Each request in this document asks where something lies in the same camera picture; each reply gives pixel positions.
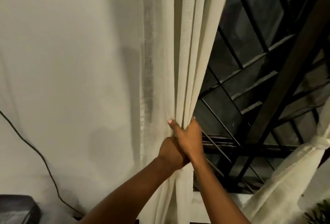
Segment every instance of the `electrical wire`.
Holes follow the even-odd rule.
[[[56,193],[57,193],[57,196],[58,198],[65,204],[67,205],[69,208],[71,208],[72,210],[74,210],[75,212],[77,212],[78,214],[80,214],[81,216],[84,216],[81,212],[79,212],[78,210],[76,210],[74,207],[70,206],[68,203],[66,203],[62,197],[60,196],[60,192],[58,190],[58,187],[57,187],[57,184],[55,182],[55,179],[48,167],[48,164],[47,164],[47,161],[46,159],[44,158],[44,156],[39,152],[39,150],[37,150],[32,144],[30,144],[27,140],[25,140],[23,138],[23,136],[19,133],[19,131],[15,128],[14,124],[10,121],[10,119],[8,117],[6,117],[6,115],[0,110],[0,114],[2,115],[3,118],[5,118],[5,120],[9,123],[9,125],[12,127],[12,129],[15,131],[15,133],[19,136],[19,138],[25,142],[30,148],[32,148],[40,157],[41,159],[43,160],[43,163],[45,164],[46,168],[47,168],[47,171],[48,171],[48,174],[49,176],[51,177],[53,183],[54,183],[54,186],[56,188]]]

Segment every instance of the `finger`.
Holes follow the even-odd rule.
[[[178,136],[180,133],[182,133],[183,129],[179,126],[179,124],[172,119],[168,119],[167,121],[168,125],[171,129],[173,129],[174,133]]]

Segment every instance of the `curtain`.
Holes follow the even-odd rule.
[[[299,146],[273,172],[265,185],[243,206],[252,223],[288,223],[313,177],[325,149],[330,146],[330,99],[320,114],[316,133]]]
[[[139,1],[143,4],[140,10],[143,168],[158,155],[163,139],[172,134],[167,119],[176,119],[183,128],[190,122],[226,0]],[[140,222],[189,223],[192,188],[193,169],[189,164],[158,188],[140,213]]]

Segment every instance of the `white curtain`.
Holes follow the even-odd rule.
[[[289,223],[297,203],[313,177],[324,150],[330,146],[330,99],[320,114],[316,133],[273,172],[265,185],[243,206],[252,223]]]
[[[140,0],[142,167],[172,134],[167,119],[184,128],[190,122],[225,1]],[[187,165],[154,193],[140,222],[189,223],[192,187],[193,169]]]

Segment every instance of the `white wall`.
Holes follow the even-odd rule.
[[[138,0],[0,0],[0,109],[91,209],[139,165]],[[0,164],[0,193],[56,200],[2,117]]]

